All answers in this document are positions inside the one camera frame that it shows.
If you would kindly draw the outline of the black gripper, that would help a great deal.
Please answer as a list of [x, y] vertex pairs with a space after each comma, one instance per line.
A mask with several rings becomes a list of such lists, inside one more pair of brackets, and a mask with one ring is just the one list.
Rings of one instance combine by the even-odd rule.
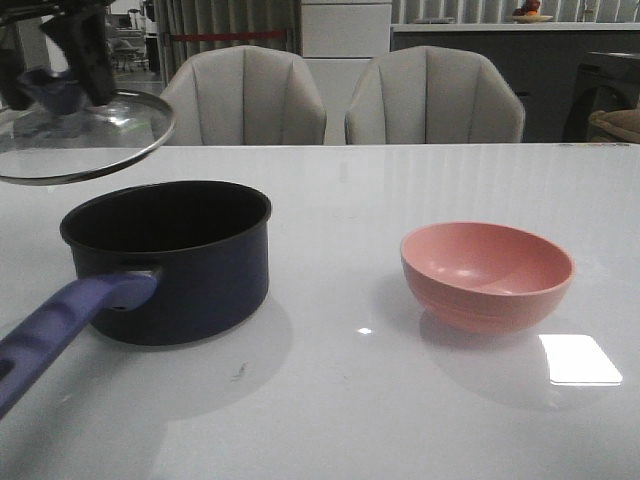
[[[107, 51], [105, 11], [113, 0], [1, 0], [1, 24], [10, 25], [54, 16], [41, 30], [63, 52], [74, 78], [94, 105], [106, 105], [115, 95]], [[26, 66], [14, 26], [1, 27], [1, 103], [13, 110], [28, 109], [33, 100], [20, 88]]]

